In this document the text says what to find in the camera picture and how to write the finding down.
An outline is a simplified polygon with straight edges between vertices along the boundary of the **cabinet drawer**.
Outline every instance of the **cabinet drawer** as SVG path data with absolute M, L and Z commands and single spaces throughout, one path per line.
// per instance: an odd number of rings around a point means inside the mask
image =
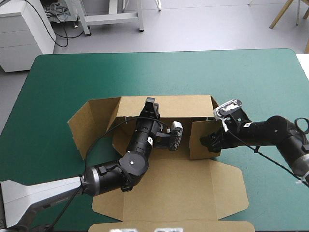
M 0 47 L 36 44 L 30 30 L 0 33 Z
M 0 48 L 0 66 L 5 72 L 29 70 L 34 59 L 41 55 L 36 44 Z
M 0 17 L 0 33 L 29 30 L 28 25 L 21 15 Z

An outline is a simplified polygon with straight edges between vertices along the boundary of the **wooden chair leg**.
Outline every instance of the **wooden chair leg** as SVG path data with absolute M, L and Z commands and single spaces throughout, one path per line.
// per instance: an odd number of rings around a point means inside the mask
M 277 17 L 271 23 L 271 25 L 269 27 L 270 29 L 274 28 L 274 26 L 278 23 L 278 21 L 281 19 L 282 15 L 286 12 L 286 10 L 289 8 L 289 6 L 292 4 L 292 2 L 293 2 L 293 0 L 287 0 L 287 2 L 285 3 L 285 5 L 282 7 L 279 14 L 277 15 Z
M 304 14 L 304 19 L 307 19 L 308 16 L 309 16 L 309 8 L 308 8 L 308 10 L 306 11 L 306 13 Z
M 306 49 L 305 49 L 305 54 L 309 53 L 309 39 L 308 39 L 308 42 L 307 42 L 307 46 L 306 46 Z

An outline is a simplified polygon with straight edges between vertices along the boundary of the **white zip tie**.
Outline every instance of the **white zip tie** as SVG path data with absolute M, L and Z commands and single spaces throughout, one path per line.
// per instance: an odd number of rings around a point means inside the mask
M 306 172 L 306 174 L 303 175 L 303 177 L 300 180 L 296 180 L 295 183 L 296 184 L 302 184 L 303 181 L 306 181 L 306 177 L 309 175 L 309 171 Z

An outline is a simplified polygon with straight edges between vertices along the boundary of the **white table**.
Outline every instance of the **white table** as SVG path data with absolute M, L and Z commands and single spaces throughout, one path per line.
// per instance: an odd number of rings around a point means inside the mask
M 309 80 L 309 54 L 297 54 L 296 56 Z

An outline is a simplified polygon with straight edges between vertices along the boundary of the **black cable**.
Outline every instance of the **black cable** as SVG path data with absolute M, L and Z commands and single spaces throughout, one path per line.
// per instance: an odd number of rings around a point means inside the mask
M 62 38 L 68 38 L 68 39 L 74 39 L 74 38 L 77 38 L 77 37 L 80 37 L 84 31 L 82 31 L 79 35 L 76 35 L 76 36 L 69 36 L 69 37 L 66 37 L 66 36 L 63 36 L 63 35 L 59 35 L 58 33 L 54 32 L 57 36 L 59 37 L 62 37 Z
M 237 137 L 236 135 L 234 135 L 230 130 L 228 130 L 228 132 L 230 133 L 230 135 L 232 135 L 234 138 L 236 138 L 237 140 L 239 140 L 241 143 L 243 143 L 245 146 L 247 146 L 248 148 L 250 148 L 252 151 L 254 151 L 255 153 L 259 154 L 260 156 L 263 156 L 264 158 L 266 158 L 267 160 L 269 160 L 270 162 L 276 164 L 277 166 L 281 167 L 282 169 L 284 169 L 285 171 L 287 171 L 289 174 L 291 174 L 292 176 L 294 176 L 297 180 L 300 180 L 301 178 L 299 178 L 297 175 L 295 175 L 294 173 L 292 173 L 289 169 L 287 169 L 286 167 L 284 167 L 283 165 L 279 164 L 278 162 L 274 161 L 273 159 L 271 159 L 270 157 L 264 155 L 262 152 L 259 152 L 257 149 L 254 149 L 253 147 L 251 147 L 250 145 L 248 145 L 245 141 L 241 140 L 239 137 Z M 306 185 L 309 188 L 309 184 L 305 181 L 303 181 L 303 184 Z
M 37 11 L 37 9 L 36 9 L 28 0 L 24 0 L 24 1 L 26 1 L 26 2 L 35 10 L 35 12 L 38 14 L 38 16 L 40 17 L 40 20 L 42 21 L 42 23 L 43 23 L 43 25 L 44 25 L 44 27 L 45 27 L 45 29 L 46 29 L 48 35 L 49 35 L 49 37 L 55 42 L 55 44 L 57 44 L 59 47 L 67 47 L 68 44 L 69 44 L 69 39 L 67 38 L 67 43 L 66 43 L 66 45 L 64 45 L 64 46 L 58 44 L 58 43 L 56 42 L 56 40 L 54 40 L 54 38 L 53 38 L 52 35 L 50 34 L 49 30 L 47 29 L 47 26 L 45 25 L 45 23 L 44 23 L 42 17 L 40 16 L 39 12 Z M 64 33 L 66 34 L 66 37 L 68 37 L 67 31 L 66 31 L 64 25 L 63 25 L 61 22 L 60 22 L 60 24 L 61 24 L 62 27 L 63 27 Z
M 45 13 L 50 14 L 50 15 L 48 15 L 48 18 L 54 17 L 54 18 L 58 19 L 58 18 L 57 18 L 57 15 L 55 15 L 55 14 L 49 12 L 49 11 L 45 11 Z M 67 34 L 66 34 L 66 36 L 63 36 L 63 35 L 60 35 L 60 34 L 58 34 L 58 33 L 56 33 L 56 32 L 54 31 L 54 33 L 55 33 L 57 36 L 62 37 L 62 38 L 66 38 L 66 39 L 74 39 L 74 38 L 80 37 L 80 36 L 83 34 L 83 32 L 84 32 L 84 31 L 82 31 L 80 34 L 78 34 L 78 35 L 76 35 L 76 36 L 67 36 Z
M 0 5 L 2 4 L 2 3 L 4 3 L 6 0 L 3 0 L 3 1 L 0 1 Z
M 164 122 L 155 119 L 155 118 L 149 118 L 149 117 L 132 117 L 132 118 L 128 118 L 125 121 L 115 125 L 114 127 L 110 128 L 108 131 L 106 131 L 102 136 L 100 136 L 99 138 L 97 138 L 92 144 L 91 146 L 88 148 L 86 156 L 85 156 L 85 171 L 84 171 L 84 181 L 86 181 L 86 171 L 87 171 L 87 167 L 88 167 L 88 154 L 90 153 L 90 151 L 92 150 L 92 148 L 94 147 L 94 145 L 97 143 L 97 141 L 99 141 L 101 138 L 103 138 L 105 135 L 107 135 L 108 133 L 112 132 L 114 129 L 116 129 L 117 127 L 123 125 L 124 123 L 127 123 L 129 121 L 132 120 L 137 120 L 137 119 L 149 119 L 152 121 L 156 121 L 161 123 L 162 125 L 164 125 L 166 128 L 168 128 L 168 125 L 165 124 Z M 71 202 L 73 201 L 74 197 L 77 195 L 77 193 L 81 190 L 82 186 L 80 185 L 77 190 L 74 192 L 74 194 L 70 197 L 69 201 L 66 203 L 66 205 L 63 207 L 63 209 L 61 210 L 61 212 L 58 214 L 58 216 L 56 217 L 56 219 L 54 220 L 54 222 L 46 229 L 46 232 L 49 232 L 55 225 L 56 223 L 59 221 L 59 219 L 62 217 L 62 215 L 64 214 L 64 212 L 67 210 L 67 208 L 69 207 L 69 205 L 71 204 Z
M 58 216 L 56 217 L 56 219 L 54 220 L 54 222 L 46 229 L 46 232 L 49 232 L 55 225 L 56 223 L 59 221 L 59 219 L 62 217 L 62 215 L 64 214 L 64 212 L 67 210 L 67 208 L 69 207 L 69 205 L 71 204 L 71 202 L 73 201 L 74 197 L 77 195 L 77 193 L 81 190 L 82 186 L 80 185 L 77 190 L 73 193 L 73 195 L 70 197 L 69 201 L 66 203 L 66 205 L 63 207 L 63 209 L 61 210 L 61 212 L 58 214 Z

